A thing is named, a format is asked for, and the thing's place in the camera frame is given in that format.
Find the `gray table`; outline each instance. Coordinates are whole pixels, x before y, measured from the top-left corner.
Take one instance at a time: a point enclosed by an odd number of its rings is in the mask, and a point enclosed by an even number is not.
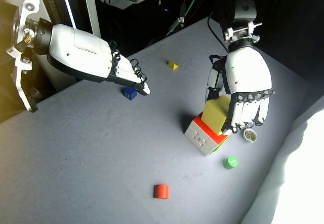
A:
[[[0,223],[238,223],[307,83],[262,53],[277,93],[257,143],[232,135],[204,157],[183,132],[204,108],[210,54],[224,50],[204,19],[132,56],[151,95],[129,101],[121,86],[82,81],[0,124]],[[229,155],[239,159],[230,171]],[[170,199],[152,197],[159,183]]]

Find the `blue cube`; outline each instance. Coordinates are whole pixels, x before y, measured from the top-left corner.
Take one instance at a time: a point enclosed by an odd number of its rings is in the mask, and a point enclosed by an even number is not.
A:
[[[129,100],[133,100],[135,96],[137,95],[137,91],[133,87],[126,87],[124,88],[124,95]]]

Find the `white curtain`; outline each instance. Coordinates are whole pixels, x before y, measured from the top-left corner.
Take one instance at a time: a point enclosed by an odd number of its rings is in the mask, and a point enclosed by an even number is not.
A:
[[[324,96],[298,117],[241,224],[324,223]]]

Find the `yellow cube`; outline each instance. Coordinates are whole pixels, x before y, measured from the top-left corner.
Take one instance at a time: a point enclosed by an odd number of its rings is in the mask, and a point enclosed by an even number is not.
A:
[[[178,65],[173,62],[171,59],[168,60],[168,66],[171,68],[171,69],[176,69],[178,68]]]
[[[217,135],[222,134],[222,127],[228,115],[230,99],[221,95],[218,99],[209,100],[205,103],[201,120],[208,125]]]

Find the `rubik's cube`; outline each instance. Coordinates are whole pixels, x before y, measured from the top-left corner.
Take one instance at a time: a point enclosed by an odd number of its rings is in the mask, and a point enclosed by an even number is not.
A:
[[[198,115],[191,121],[184,134],[201,153],[207,156],[217,151],[229,135],[217,135],[201,120],[201,115]]]

